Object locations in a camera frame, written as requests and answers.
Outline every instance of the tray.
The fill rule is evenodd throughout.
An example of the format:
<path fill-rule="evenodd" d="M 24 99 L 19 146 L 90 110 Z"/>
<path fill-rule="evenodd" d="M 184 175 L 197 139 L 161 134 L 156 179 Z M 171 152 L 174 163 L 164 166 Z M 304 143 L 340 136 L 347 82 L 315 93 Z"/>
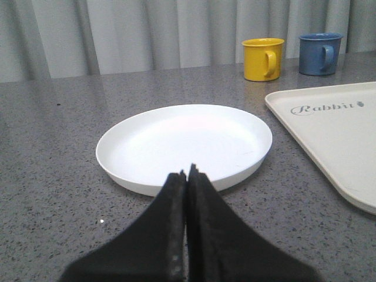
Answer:
<path fill-rule="evenodd" d="M 338 192 L 376 214 L 376 82 L 279 91 L 265 101 Z"/>
<path fill-rule="evenodd" d="M 100 138 L 96 157 L 119 185 L 155 196 L 167 175 L 194 163 L 217 190 L 249 177 L 270 149 L 270 128 L 243 110 L 179 105 L 132 116 Z"/>

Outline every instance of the table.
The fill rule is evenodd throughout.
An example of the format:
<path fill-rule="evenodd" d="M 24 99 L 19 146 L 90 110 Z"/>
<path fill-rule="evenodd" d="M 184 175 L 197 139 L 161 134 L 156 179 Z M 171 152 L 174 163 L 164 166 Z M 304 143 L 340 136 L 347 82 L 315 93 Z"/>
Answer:
<path fill-rule="evenodd" d="M 376 216 L 338 194 L 264 103 L 278 90 L 375 81 L 375 67 L 376 52 L 363 52 L 323 77 L 286 59 L 271 82 L 233 64 L 0 84 L 0 281 L 56 281 L 134 221 L 153 198 L 114 183 L 96 144 L 130 116 L 191 103 L 243 109 L 272 130 L 261 168 L 221 192 L 251 228 L 327 281 L 376 281 Z"/>

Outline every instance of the white curtain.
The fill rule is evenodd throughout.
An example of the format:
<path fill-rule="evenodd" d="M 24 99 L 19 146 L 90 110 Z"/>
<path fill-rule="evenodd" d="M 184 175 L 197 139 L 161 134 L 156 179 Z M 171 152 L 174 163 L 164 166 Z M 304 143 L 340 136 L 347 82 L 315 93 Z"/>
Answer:
<path fill-rule="evenodd" d="M 375 0 L 0 0 L 0 82 L 243 62 L 241 42 L 339 32 L 376 50 Z"/>

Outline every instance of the blue mug handle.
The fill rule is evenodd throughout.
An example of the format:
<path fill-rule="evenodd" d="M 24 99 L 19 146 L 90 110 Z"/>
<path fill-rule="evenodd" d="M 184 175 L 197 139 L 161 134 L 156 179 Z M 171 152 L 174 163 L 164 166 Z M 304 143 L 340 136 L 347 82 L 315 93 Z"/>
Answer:
<path fill-rule="evenodd" d="M 324 66 L 321 68 L 322 71 L 329 68 L 334 63 L 334 49 L 330 45 L 324 45 Z"/>

